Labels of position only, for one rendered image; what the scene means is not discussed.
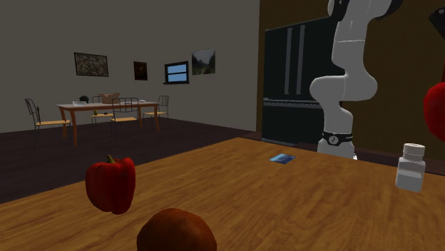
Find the white pill bottle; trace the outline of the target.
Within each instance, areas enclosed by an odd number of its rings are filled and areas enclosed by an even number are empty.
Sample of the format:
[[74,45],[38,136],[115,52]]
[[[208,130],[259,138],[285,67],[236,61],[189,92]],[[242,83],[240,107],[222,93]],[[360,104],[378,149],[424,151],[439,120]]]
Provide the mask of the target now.
[[420,193],[426,163],[423,160],[425,146],[405,143],[402,157],[399,158],[395,185],[398,188]]

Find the small dark wall picture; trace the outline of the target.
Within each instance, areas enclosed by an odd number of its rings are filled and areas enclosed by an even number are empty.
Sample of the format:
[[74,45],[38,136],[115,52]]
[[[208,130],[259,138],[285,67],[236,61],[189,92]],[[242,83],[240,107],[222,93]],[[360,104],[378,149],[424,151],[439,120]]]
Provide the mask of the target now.
[[134,66],[135,80],[147,81],[148,80],[147,63],[134,61],[133,66]]

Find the wooden dining table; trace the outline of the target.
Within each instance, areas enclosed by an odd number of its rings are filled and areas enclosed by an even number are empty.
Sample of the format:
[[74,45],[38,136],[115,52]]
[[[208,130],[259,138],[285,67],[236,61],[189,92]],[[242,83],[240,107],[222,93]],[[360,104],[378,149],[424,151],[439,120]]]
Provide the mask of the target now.
[[[112,110],[111,104],[103,104],[103,103],[91,103],[86,104],[82,106],[75,106],[74,104],[56,104],[56,106],[59,108],[61,112],[62,119],[66,118],[65,112],[68,111],[71,116],[71,128],[73,129],[73,144],[77,146],[77,122],[76,122],[76,111],[101,111],[101,110]],[[143,127],[143,121],[142,121],[142,108],[143,107],[153,107],[153,110],[155,110],[158,106],[158,102],[148,102],[148,101],[139,101],[140,106],[140,128]]]

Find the black refrigerator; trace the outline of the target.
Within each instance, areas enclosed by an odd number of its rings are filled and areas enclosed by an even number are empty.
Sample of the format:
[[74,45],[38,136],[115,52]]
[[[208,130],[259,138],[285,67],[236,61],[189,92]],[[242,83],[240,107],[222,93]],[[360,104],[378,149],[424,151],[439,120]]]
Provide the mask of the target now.
[[336,27],[324,17],[266,30],[263,140],[293,145],[322,138],[324,112],[310,85],[315,78],[344,74],[332,63]]

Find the brown round fruit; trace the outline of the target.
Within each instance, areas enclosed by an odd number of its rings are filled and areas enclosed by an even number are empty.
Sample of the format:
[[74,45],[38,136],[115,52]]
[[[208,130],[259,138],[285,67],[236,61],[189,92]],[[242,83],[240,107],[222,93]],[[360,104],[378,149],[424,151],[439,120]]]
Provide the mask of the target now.
[[208,224],[191,212],[167,208],[154,214],[141,228],[137,251],[217,251]]

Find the black framed window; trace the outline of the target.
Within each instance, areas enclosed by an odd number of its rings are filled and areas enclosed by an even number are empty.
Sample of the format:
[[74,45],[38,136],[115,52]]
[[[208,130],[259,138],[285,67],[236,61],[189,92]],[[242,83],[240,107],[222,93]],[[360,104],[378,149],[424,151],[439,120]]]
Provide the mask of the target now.
[[165,64],[165,84],[189,84],[188,62]]

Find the red bell pepper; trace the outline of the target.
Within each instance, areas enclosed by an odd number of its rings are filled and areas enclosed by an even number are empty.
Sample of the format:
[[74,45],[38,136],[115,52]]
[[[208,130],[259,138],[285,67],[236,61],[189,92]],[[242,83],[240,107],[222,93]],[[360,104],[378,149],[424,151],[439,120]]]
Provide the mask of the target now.
[[445,64],[441,81],[424,96],[423,111],[429,132],[445,142]]
[[135,192],[135,164],[130,158],[95,163],[86,171],[86,193],[101,211],[120,215],[129,210]]

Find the wide mottled wall picture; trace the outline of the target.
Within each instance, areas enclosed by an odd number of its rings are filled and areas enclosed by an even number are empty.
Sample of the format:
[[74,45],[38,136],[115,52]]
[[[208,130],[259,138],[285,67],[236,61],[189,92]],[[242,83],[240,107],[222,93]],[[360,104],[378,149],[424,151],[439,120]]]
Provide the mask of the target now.
[[77,76],[109,77],[107,56],[74,52]]

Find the landscape wall picture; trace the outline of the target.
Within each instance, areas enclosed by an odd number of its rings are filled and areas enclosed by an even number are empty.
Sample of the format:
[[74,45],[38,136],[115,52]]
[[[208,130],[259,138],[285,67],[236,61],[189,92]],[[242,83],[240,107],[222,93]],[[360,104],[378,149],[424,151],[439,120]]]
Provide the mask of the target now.
[[209,48],[192,52],[192,74],[215,73],[215,49]]

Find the blue flat packet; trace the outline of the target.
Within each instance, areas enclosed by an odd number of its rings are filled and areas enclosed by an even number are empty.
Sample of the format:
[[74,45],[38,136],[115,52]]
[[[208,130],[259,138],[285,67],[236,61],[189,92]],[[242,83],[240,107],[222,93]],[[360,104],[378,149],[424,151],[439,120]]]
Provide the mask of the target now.
[[276,155],[275,157],[270,158],[270,161],[276,162],[276,163],[281,163],[281,164],[287,164],[294,159],[295,159],[295,156],[293,156],[293,155],[280,153],[279,155]]

